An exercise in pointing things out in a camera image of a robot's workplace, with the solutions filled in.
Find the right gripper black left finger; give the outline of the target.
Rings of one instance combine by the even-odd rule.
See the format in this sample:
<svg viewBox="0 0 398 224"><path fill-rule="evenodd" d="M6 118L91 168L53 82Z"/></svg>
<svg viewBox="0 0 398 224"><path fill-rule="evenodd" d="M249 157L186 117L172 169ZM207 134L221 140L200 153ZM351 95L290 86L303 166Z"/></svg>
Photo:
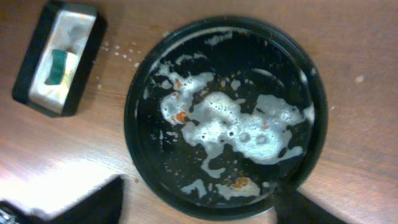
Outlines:
<svg viewBox="0 0 398 224"><path fill-rule="evenodd" d="M124 179L117 175L98 190L52 217L42 210L24 212L6 200L1 201L1 224L118 224L124 198Z"/></svg>

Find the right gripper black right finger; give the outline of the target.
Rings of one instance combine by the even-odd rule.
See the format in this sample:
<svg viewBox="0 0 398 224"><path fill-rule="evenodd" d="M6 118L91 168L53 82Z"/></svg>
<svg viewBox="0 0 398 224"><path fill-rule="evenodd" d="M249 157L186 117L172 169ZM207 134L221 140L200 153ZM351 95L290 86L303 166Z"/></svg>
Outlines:
<svg viewBox="0 0 398 224"><path fill-rule="evenodd" d="M278 185L272 197L277 224L347 224L289 185Z"/></svg>

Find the yellow green sponge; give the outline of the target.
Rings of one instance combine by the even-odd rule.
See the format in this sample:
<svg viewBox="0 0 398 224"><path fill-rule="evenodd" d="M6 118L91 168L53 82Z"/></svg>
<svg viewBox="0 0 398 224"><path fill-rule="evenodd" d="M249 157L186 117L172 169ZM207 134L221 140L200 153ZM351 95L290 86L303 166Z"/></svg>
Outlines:
<svg viewBox="0 0 398 224"><path fill-rule="evenodd" d="M77 60L78 57L74 53L59 49L52 50L52 64L45 84L60 85L64 77L74 71Z"/></svg>

